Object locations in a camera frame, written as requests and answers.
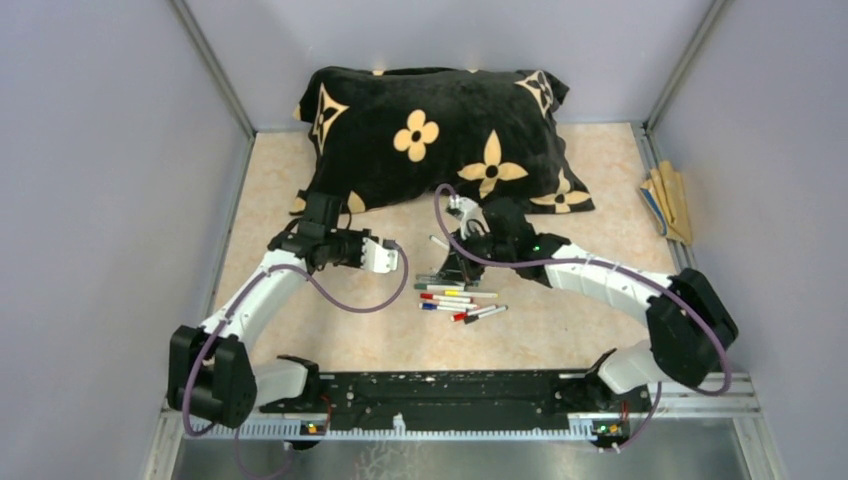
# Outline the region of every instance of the pen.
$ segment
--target pen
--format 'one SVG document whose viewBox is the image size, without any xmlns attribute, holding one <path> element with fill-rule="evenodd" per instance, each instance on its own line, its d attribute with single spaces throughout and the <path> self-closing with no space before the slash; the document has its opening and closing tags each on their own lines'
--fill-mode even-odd
<svg viewBox="0 0 848 480">
<path fill-rule="evenodd" d="M 465 319 L 465 317 L 467 317 L 469 315 L 479 315 L 481 313 L 492 311 L 496 308 L 498 308 L 498 305 L 489 305 L 488 307 L 478 308 L 477 310 L 469 310 L 465 313 L 457 313 L 456 315 L 453 316 L 453 321 L 459 322 L 459 321 Z"/>
<path fill-rule="evenodd" d="M 506 309 L 507 309 L 506 305 L 501 305 L 500 307 L 498 307 L 494 310 L 489 310 L 488 312 L 478 313 L 477 315 L 469 315 L 469 316 L 463 318 L 462 321 L 465 322 L 466 325 L 468 325 L 469 323 L 474 323 L 474 322 L 476 322 L 477 320 L 479 320 L 483 317 L 488 317 L 489 315 L 494 315 L 496 313 L 504 312 L 504 311 L 506 311 Z"/>
<path fill-rule="evenodd" d="M 416 283 L 414 285 L 416 290 L 427 290 L 430 292 L 441 292 L 444 290 L 450 290 L 452 292 L 461 292 L 465 290 L 465 287 L 462 285 L 428 285 L 426 283 Z"/>
<path fill-rule="evenodd" d="M 464 308 L 448 307 L 445 305 L 436 305 L 434 303 L 419 303 L 418 308 L 421 310 L 444 310 L 446 312 L 464 312 Z"/>
<path fill-rule="evenodd" d="M 422 293 L 421 298 L 426 298 L 429 300 L 444 300 L 446 302 L 453 303 L 471 303 L 470 297 L 448 297 L 446 295 L 437 295 L 435 293 Z"/>
<path fill-rule="evenodd" d="M 446 307 L 457 307 L 461 308 L 463 312 L 467 312 L 469 310 L 474 310 L 475 308 L 477 308 L 476 303 L 456 303 L 445 300 L 430 300 L 427 303 L 432 303 L 434 305 L 444 305 Z"/>
<path fill-rule="evenodd" d="M 479 298 L 498 298 L 497 293 L 487 293 L 487 292 L 465 292 L 462 290 L 451 290 L 445 289 L 442 292 L 442 295 L 447 295 L 448 297 L 479 297 Z"/>
<path fill-rule="evenodd" d="M 435 243 L 436 245 L 444 248 L 445 250 L 448 250 L 448 251 L 450 250 L 450 245 L 448 245 L 441 238 L 439 238 L 435 235 L 430 235 L 430 241 Z"/>
</svg>

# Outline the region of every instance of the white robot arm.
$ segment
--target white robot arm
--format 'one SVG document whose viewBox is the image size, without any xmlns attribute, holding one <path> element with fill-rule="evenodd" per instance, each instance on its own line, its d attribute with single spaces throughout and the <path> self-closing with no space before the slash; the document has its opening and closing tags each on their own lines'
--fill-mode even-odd
<svg viewBox="0 0 848 480">
<path fill-rule="evenodd" d="M 280 357 L 251 368 L 247 354 L 265 327 L 311 274 L 328 263 L 375 273 L 398 266 L 400 251 L 394 242 L 381 244 L 369 230 L 335 228 L 339 211 L 337 199 L 310 195 L 297 231 L 284 230 L 271 240 L 262 262 L 236 294 L 199 327 L 177 329 L 171 337 L 167 393 L 172 408 L 182 410 L 190 390 L 192 415 L 236 428 L 254 406 L 298 397 L 309 388 L 317 365 L 306 360 Z M 208 342 L 211 348 L 198 358 Z M 212 358 L 214 367 L 198 363 Z M 193 368 L 194 385 L 187 388 Z"/>
<path fill-rule="evenodd" d="M 706 334 L 658 289 L 671 292 L 693 308 L 723 348 L 738 336 L 735 323 L 697 270 L 669 275 L 622 266 L 567 238 L 537 234 L 520 207 L 509 199 L 495 200 L 482 209 L 475 206 L 468 198 L 452 197 L 447 209 L 461 222 L 452 236 L 467 252 L 486 259 L 488 265 L 513 268 L 522 278 L 593 297 L 648 327 L 649 341 L 611 350 L 589 369 L 589 376 L 614 394 L 668 379 L 697 388 L 719 364 L 719 354 Z M 481 216 L 488 230 L 472 233 L 466 224 Z M 484 267 L 452 248 L 440 275 L 472 282 L 479 279 Z"/>
</svg>

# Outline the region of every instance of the flower-patterned pillow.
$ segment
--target flower-patterned pillow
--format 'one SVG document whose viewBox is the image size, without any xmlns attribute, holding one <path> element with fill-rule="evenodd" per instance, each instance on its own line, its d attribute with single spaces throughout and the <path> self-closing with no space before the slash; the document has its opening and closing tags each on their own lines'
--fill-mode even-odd
<svg viewBox="0 0 848 480">
<path fill-rule="evenodd" d="M 556 133 L 567 92 L 542 70 L 321 69 L 295 110 L 317 161 L 291 213 L 310 191 L 360 213 L 445 182 L 481 203 L 512 197 L 526 213 L 593 210 Z"/>
</svg>

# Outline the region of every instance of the white wall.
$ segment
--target white wall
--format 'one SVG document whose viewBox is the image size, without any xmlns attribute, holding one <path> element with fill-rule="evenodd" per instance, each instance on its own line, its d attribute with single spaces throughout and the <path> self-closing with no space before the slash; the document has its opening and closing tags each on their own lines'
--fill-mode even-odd
<svg viewBox="0 0 848 480">
<path fill-rule="evenodd" d="M 165 1 L 0 2 L 0 478 L 138 478 L 246 138 Z"/>
<path fill-rule="evenodd" d="M 262 129 L 291 114 L 312 72 L 415 66 L 545 68 L 572 87 L 565 121 L 644 120 L 710 0 L 190 0 Z"/>
<path fill-rule="evenodd" d="M 657 135 L 792 478 L 844 478 L 848 4 L 734 2 Z"/>
</svg>

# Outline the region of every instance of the blue marker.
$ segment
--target blue marker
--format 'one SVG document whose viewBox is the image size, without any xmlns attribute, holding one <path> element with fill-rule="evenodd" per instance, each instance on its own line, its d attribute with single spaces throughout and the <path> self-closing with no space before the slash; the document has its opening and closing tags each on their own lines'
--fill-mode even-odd
<svg viewBox="0 0 848 480">
<path fill-rule="evenodd" d="M 418 308 L 421 310 L 442 310 L 445 312 L 464 312 L 464 308 L 448 307 L 446 305 L 436 305 L 435 303 L 419 303 Z"/>
</svg>

